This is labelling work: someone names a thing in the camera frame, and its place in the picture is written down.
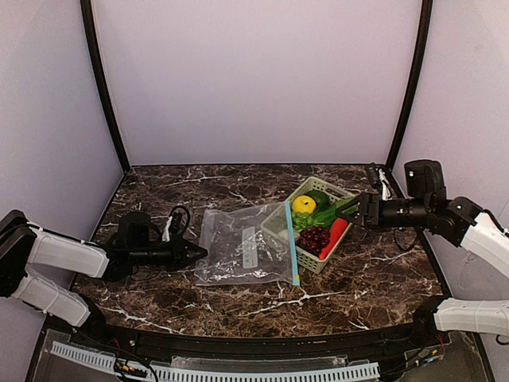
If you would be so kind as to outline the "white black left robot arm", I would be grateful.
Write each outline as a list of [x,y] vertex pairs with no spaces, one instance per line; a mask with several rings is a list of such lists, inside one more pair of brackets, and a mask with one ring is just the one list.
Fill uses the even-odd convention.
[[174,207],[164,229],[144,212],[129,212],[105,244],[78,240],[29,221],[19,210],[1,221],[1,296],[80,328],[98,314],[95,305],[34,270],[45,265],[118,282],[138,267],[185,268],[207,256],[207,249],[184,238],[190,221],[186,207]]

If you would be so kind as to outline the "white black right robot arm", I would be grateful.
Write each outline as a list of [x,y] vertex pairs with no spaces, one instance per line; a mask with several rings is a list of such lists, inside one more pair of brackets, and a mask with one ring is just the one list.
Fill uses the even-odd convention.
[[[508,275],[508,230],[494,214],[467,197],[447,197],[441,163],[407,162],[406,198],[384,199],[361,193],[336,210],[336,216],[369,229],[419,228],[477,255]],[[409,341],[424,345],[440,332],[465,331],[508,335],[508,302],[466,301],[434,295],[413,314]]]

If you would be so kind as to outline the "clear zip top bag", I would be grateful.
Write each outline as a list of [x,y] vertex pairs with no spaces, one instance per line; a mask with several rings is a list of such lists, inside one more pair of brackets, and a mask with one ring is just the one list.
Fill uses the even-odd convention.
[[271,282],[300,284],[292,224],[282,242],[261,229],[261,223],[284,202],[256,205],[233,212],[204,212],[200,246],[208,256],[195,266],[200,287],[252,285]]

